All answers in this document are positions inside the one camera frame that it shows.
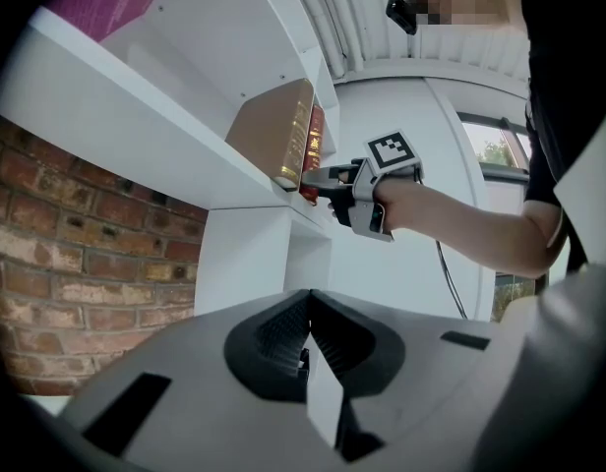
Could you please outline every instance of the red book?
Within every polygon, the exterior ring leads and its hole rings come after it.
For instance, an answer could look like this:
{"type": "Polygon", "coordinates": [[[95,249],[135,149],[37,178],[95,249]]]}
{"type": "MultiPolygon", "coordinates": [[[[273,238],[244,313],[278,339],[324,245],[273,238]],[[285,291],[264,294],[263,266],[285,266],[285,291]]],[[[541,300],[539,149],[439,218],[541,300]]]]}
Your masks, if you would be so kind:
{"type": "MultiPolygon", "coordinates": [[[[323,146],[324,131],[325,111],[320,106],[314,105],[307,136],[307,146],[305,147],[305,158],[303,159],[303,172],[321,167],[321,147],[323,146]]],[[[303,198],[316,206],[316,201],[319,198],[318,189],[301,186],[299,192],[303,198]]]]}

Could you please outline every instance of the black shirt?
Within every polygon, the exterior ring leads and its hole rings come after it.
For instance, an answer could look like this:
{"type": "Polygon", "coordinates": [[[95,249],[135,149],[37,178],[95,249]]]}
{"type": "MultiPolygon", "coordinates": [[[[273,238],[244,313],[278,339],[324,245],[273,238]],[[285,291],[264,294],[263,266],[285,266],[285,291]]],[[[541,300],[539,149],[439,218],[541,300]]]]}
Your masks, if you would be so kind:
{"type": "MultiPolygon", "coordinates": [[[[606,0],[521,0],[530,39],[527,200],[559,206],[554,187],[606,116],[606,0]]],[[[566,218],[568,270],[585,261],[566,218]]]]}

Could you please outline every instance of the window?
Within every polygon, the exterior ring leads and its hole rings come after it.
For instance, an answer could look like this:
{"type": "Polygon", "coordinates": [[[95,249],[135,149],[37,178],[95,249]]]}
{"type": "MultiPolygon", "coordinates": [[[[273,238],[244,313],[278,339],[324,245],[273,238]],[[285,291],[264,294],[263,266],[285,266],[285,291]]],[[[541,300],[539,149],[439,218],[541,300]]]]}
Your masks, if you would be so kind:
{"type": "Polygon", "coordinates": [[[531,150],[525,128],[508,119],[459,113],[478,161],[528,169],[531,150]]]}
{"type": "Polygon", "coordinates": [[[535,295],[535,289],[536,282],[533,279],[498,273],[496,288],[493,293],[491,322],[499,322],[512,301],[535,295]]]}
{"type": "Polygon", "coordinates": [[[502,130],[480,124],[462,124],[478,161],[518,168],[502,130]]]}
{"type": "MultiPolygon", "coordinates": [[[[528,162],[532,155],[525,128],[507,119],[490,119],[466,113],[459,113],[458,116],[480,162],[490,210],[519,214],[528,183],[528,162]]],[[[535,295],[546,284],[546,277],[532,280],[498,273],[491,321],[499,322],[512,301],[535,295]]]]}

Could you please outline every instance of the book spine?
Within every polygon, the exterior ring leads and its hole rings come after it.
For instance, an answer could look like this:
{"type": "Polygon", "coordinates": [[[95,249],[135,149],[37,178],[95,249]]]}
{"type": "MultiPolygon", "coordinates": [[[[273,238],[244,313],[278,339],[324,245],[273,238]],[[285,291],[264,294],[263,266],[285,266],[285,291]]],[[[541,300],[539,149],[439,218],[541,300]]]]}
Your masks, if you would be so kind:
{"type": "Polygon", "coordinates": [[[307,130],[312,111],[312,100],[314,99],[313,92],[309,96],[309,99],[309,103],[306,103],[305,100],[301,99],[297,102],[287,153],[281,166],[281,172],[279,173],[281,177],[294,184],[291,189],[287,189],[291,191],[298,190],[299,184],[301,183],[301,170],[303,169],[307,130]]]}
{"type": "MultiPolygon", "coordinates": [[[[321,148],[323,146],[323,132],[325,131],[325,111],[318,105],[314,105],[312,110],[312,120],[310,122],[310,131],[307,139],[307,148],[305,149],[305,159],[303,160],[303,172],[321,167],[321,148]]],[[[301,196],[316,205],[319,198],[319,190],[312,187],[301,186],[299,192],[301,196]]]]}

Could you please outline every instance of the white ceiling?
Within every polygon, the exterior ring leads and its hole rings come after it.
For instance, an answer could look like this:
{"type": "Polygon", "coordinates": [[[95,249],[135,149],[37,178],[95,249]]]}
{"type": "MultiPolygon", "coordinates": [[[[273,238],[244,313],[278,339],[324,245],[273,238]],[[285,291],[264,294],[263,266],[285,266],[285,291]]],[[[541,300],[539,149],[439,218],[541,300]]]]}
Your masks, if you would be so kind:
{"type": "Polygon", "coordinates": [[[388,0],[302,0],[336,83],[379,77],[456,79],[524,96],[528,40],[514,30],[423,26],[407,35],[388,0]]]}

